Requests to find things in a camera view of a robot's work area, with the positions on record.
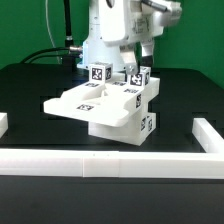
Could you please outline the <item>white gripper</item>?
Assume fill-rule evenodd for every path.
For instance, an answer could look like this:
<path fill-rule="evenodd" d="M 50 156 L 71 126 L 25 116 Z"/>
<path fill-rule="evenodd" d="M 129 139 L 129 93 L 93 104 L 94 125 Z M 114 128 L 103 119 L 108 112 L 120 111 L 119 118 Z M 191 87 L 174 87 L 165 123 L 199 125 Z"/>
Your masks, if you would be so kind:
<path fill-rule="evenodd" d="M 121 46 L 127 75 L 138 73 L 135 47 L 141 42 L 141 65 L 152 67 L 154 37 L 178 23 L 180 2 L 169 0 L 99 0 L 100 32 L 108 46 Z"/>

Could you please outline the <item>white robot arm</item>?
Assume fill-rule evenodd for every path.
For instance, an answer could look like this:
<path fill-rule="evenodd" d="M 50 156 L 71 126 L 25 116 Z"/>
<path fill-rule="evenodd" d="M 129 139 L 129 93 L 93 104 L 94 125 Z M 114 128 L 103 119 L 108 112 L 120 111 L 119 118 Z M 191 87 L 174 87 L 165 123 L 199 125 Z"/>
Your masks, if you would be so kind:
<path fill-rule="evenodd" d="M 141 56 L 151 59 L 154 38 L 181 18 L 181 3 L 172 0 L 89 0 L 89 34 L 83 43 L 79 68 L 94 62 L 112 63 L 115 72 L 138 72 L 135 46 Z"/>

